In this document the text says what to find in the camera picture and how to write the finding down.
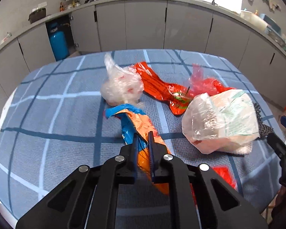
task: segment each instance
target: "tablecloth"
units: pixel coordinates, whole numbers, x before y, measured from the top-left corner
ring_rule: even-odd
[[[184,84],[192,63],[204,77],[245,90],[262,108],[262,120],[284,136],[269,107],[250,81],[229,61],[208,54],[179,50],[110,52],[119,66],[146,61],[159,77]],[[19,219],[58,183],[82,164],[103,164],[124,145],[121,123],[105,119],[108,107],[100,94],[107,78],[105,53],[94,53],[45,65],[17,87],[0,130],[0,200]],[[185,163],[227,166],[238,192],[260,212],[279,190],[279,159],[265,140],[255,140],[249,155],[201,154],[182,134],[182,116],[143,94],[144,111],[167,147]],[[169,199],[139,172],[133,186],[121,185],[116,228],[170,228]]]

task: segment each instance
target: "countertop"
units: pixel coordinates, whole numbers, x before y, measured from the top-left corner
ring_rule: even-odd
[[[83,4],[83,5],[80,5],[80,6],[75,7],[75,8],[71,8],[71,9],[65,10],[63,12],[59,12],[59,13],[56,13],[56,14],[53,14],[53,15],[46,16],[45,18],[43,18],[43,19],[41,19],[39,21],[36,21],[35,23],[33,23],[33,24],[31,24],[31,25],[29,25],[27,27],[23,27],[19,31],[14,33],[12,37],[10,37],[8,40],[6,40],[4,43],[2,43],[0,45],[0,50],[3,49],[6,45],[8,45],[15,38],[19,37],[20,35],[22,35],[26,31],[28,31],[28,30],[30,30],[30,29],[32,29],[32,28],[34,28],[34,27],[36,27],[36,26],[38,26],[38,25],[40,25],[42,23],[49,22],[49,21],[51,21],[53,19],[56,19],[56,18],[62,17],[64,15],[70,14],[73,11],[76,11],[78,9],[83,9],[85,7],[88,7],[88,6],[93,6],[93,5],[97,5],[97,4],[100,4],[100,3],[113,2],[113,1],[121,1],[121,0],[97,0],[97,1],[94,1],[94,2],[90,2],[90,3],[86,3],[86,4]],[[242,19],[237,13],[234,13],[234,12],[228,10],[228,9],[223,8],[223,7],[211,5],[210,3],[204,2],[204,1],[201,1],[201,0],[168,0],[168,1],[184,2],[184,3],[188,3],[188,4],[204,7],[204,8],[213,10],[215,12],[224,14],[226,16],[229,16],[230,18],[239,21],[240,23],[246,25],[250,29],[252,29],[252,30],[256,31],[257,33],[259,33],[260,35],[262,35],[270,43],[272,43],[274,47],[276,47],[279,51],[281,51],[285,55],[285,57],[286,57],[286,52],[273,39],[271,39],[267,34],[265,34],[264,32],[260,31],[257,27],[255,27],[251,23],[249,23],[246,20]]]

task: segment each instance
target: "bottle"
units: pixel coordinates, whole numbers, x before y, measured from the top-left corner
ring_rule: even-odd
[[[62,2],[60,2],[60,7],[59,7],[59,9],[60,9],[60,12],[64,11],[64,6],[63,6]]]

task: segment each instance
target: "blue and orange wrapper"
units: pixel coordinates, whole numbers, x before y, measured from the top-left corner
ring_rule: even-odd
[[[131,104],[122,104],[113,108],[106,109],[105,116],[106,118],[115,116],[121,120],[122,137],[126,144],[132,144],[133,135],[135,132],[140,135],[137,164],[139,168],[147,174],[147,177],[151,179],[149,152],[147,148],[148,133],[150,131],[153,132],[156,143],[163,145],[165,145],[165,143],[161,136],[158,134],[158,131],[153,126],[148,115],[144,113],[142,109],[139,109]],[[167,183],[155,184],[155,186],[162,193],[169,194],[169,188]]]

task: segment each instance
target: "checkered tablecloth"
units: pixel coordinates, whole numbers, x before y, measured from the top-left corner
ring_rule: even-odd
[[[100,87],[107,78],[105,53],[95,53],[43,66],[17,88],[0,132],[0,200],[19,219],[59,182],[82,164],[103,164],[123,145],[121,123],[103,116],[107,104]],[[248,79],[224,58],[177,50],[111,52],[119,66],[146,61],[159,77],[183,84],[192,63],[203,66],[205,77],[245,90],[262,108],[265,124],[284,136],[266,102]],[[232,156],[201,154],[182,134],[182,116],[168,105],[143,94],[144,111],[168,148],[185,163],[228,166],[241,195],[259,211],[279,190],[279,159],[264,140],[252,153]],[[168,197],[139,173],[134,186],[120,186],[116,228],[170,228]]]

